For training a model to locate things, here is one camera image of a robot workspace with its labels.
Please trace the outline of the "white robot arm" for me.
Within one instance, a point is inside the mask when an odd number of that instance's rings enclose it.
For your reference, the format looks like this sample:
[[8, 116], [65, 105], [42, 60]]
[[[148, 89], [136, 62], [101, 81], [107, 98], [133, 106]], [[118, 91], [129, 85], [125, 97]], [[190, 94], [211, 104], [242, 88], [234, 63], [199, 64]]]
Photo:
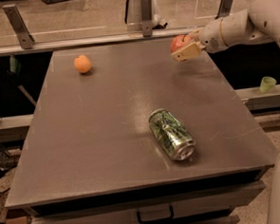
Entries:
[[191, 60], [203, 51], [217, 53], [239, 45], [275, 42], [280, 48], [280, 0], [252, 0], [247, 9], [209, 22], [172, 41], [176, 61]]

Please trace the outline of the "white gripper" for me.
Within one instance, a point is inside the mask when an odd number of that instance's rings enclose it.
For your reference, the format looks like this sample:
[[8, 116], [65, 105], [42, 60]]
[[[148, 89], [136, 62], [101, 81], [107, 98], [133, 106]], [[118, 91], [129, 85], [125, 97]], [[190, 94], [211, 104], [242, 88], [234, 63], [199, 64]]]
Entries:
[[228, 48], [222, 37], [222, 18], [209, 22], [202, 30], [197, 29], [189, 33], [191, 39], [200, 42], [192, 42], [171, 54], [176, 61], [191, 60], [201, 54], [203, 49], [208, 53], [217, 53]]

